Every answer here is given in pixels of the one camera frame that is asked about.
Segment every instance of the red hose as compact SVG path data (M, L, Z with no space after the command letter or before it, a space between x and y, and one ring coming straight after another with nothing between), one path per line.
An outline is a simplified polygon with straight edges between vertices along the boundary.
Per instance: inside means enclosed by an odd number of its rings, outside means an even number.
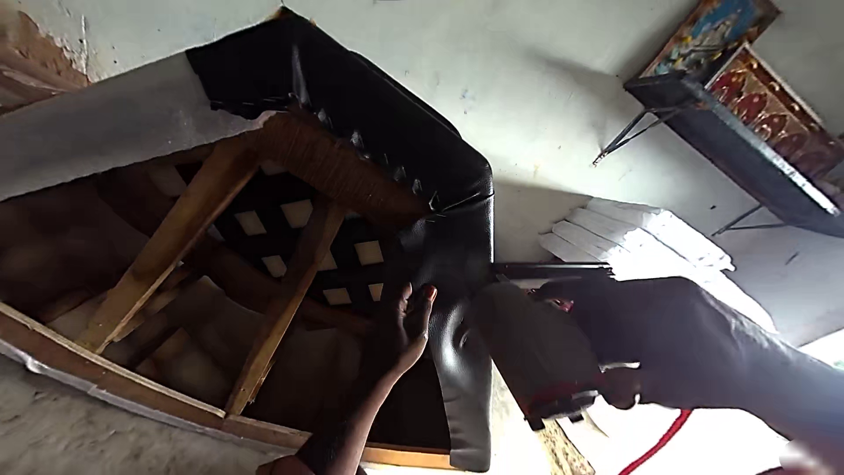
M691 409L681 410L680 415L677 416L676 419L674 419L674 422L671 424L671 427L669 427L665 434L663 434L663 436L659 438L659 442L657 442L656 445L651 447L649 451L645 452L645 455L635 459L633 463L631 463L624 470L622 470L619 475L630 475L631 473L633 473L634 470L639 468L641 464L645 463L646 461L648 461L648 459L656 455L656 453L659 452L660 449L662 449L671 439L674 438L675 435L677 435L677 432L680 430L680 428L683 427L683 424L685 424L686 421L689 420L690 415Z

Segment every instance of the wooden plank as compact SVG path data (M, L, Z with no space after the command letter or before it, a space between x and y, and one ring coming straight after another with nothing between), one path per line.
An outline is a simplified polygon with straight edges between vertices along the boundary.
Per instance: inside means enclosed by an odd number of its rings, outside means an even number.
M93 352L102 352L204 235L257 167L257 154L246 149L243 139L234 137L218 142L185 193L121 280L109 291L78 344Z
M97 194L129 226L151 236L167 216L173 200L164 196L141 167L104 173L96 182ZM226 296L241 306L265 314L269 303L281 293L281 284L252 267L240 255L212 238L202 236L185 261L206 274ZM305 297L299 313L324 325L353 335L364 335L371 322L352 312L337 310Z
M381 227L398 229L430 214L430 207L395 183L387 171L363 159L346 140L303 112L279 113L256 131L262 158L276 161L321 193Z
M143 324L149 317L157 314L164 309L170 302L176 300L182 291L187 289L191 284L198 281L202 275L198 274L182 265L178 269L170 273L164 280L158 291L153 294L146 305L144 305L120 330L114 337L113 341L120 341L126 338L136 328Z
M28 365L45 365L88 381L114 396L137 402L174 417L218 429L225 413L76 345L64 336L0 302L0 340L33 358Z
M39 308L33 316L46 325L87 302L93 296L86 288L73 289L63 294L55 302L47 304L44 308Z
M236 415L225 417L223 431L239 437L258 440L266 444L290 447L297 450L311 436L311 434L301 430L290 429ZM449 463L448 450L407 447L404 445L368 442L364 448L364 454L361 460L398 465L401 467L454 470L454 467Z
M310 433L241 416L164 387L96 355L0 302L0 342L24 355L30 367L51 377L53 371L91 383L125 401L157 411L166 418L196 424L204 434L230 434L265 444L299 449ZM363 461L408 467L451 468L448 450L367 443Z
M227 413L240 414L246 404L252 401L345 215L346 209L327 196L319 195L314 199L311 218L296 243L287 273L281 281L280 293L269 304L267 318L258 331L255 345L231 392L226 404Z

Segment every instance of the hand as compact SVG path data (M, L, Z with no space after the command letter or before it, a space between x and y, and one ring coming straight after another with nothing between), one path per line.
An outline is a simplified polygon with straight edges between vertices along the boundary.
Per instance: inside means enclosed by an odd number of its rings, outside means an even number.
M558 282L540 295L574 301L571 315L602 364L641 364L604 374L602 392L621 408L637 395L681 409L746 408L755 398L755 370L780 345L682 278Z
M408 282L398 297L385 302L376 322L361 366L376 377L396 377L408 371L422 356L428 344L430 312L436 299L436 287L425 286L413 292Z

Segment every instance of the wooden frame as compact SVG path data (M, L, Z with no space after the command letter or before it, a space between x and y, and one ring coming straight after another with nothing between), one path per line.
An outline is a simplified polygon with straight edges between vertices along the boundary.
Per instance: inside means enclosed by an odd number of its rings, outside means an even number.
M280 283L205 236L210 224L255 173L258 163L265 160L287 167L321 194ZM301 111L277 114L261 130L217 142L174 205L160 195L139 190L131 179L122 182L128 177L122 172L111 176L116 178L115 183L97 183L98 193L131 226L151 235L150 240L108 292L76 342L0 302L0 352L92 396L162 422L218 437L298 448L310 436L307 432L244 418L240 413L260 389L275 350L296 314L356 335L367 332L367 320L305 298L347 208L379 227L394 230L425 216L430 207ZM136 194L145 209L133 209L115 188ZM179 272L171 274L182 261ZM140 323L134 320L142 319L143 314L133 318L139 311L145 307L149 312L158 311L176 296L182 282L200 275L210 276L236 302L268 316L225 411L99 356L111 341L127 336ZM148 354L155 350L144 348ZM362 460L452 468L449 450L419 447L367 444Z
M0 352L30 369L61 380L127 410L183 429L226 439L255 440L298 449L309 433L225 414L82 348L0 302ZM149 409L139 411L140 407ZM452 468L447 450L367 444L363 461L406 467Z

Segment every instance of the white wall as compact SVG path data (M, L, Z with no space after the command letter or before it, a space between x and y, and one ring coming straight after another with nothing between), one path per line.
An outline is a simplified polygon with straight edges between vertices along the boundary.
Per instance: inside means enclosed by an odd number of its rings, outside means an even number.
M510 191L545 188L660 206L708 233L755 201L665 127L613 153L598 167L591 166L600 147L641 109L621 89L620 78L647 64L696 3L286 2L451 120L490 160L499 185ZM29 13L74 52L92 79L214 40L267 18L277 8L274 0L250 0L236 7L223 0L0 4ZM837 87L844 73L844 29L838 24L844 3L778 4L785 14L756 48L838 132L844 129L844 95ZM498 198L496 226L511 230L496 233L498 259L541 255L536 248L524 251L523 244L530 242L532 233L545 231L554 213L549 213L547 202L539 203L545 199L542 193L532 194L535 205L524 196L513 191ZM561 204L559 218L565 209ZM517 221L535 210L541 216ZM517 238L512 237L514 230ZM844 269L844 247L837 240L798 230L747 234L736 244L730 243L739 239L735 235L724 239L738 265L734 278L781 325L818 319L844 304L844 297L836 301L841 292L835 279L805 284L814 269ZM776 267L795 246L801 254L787 272ZM801 259L805 264L796 265Z

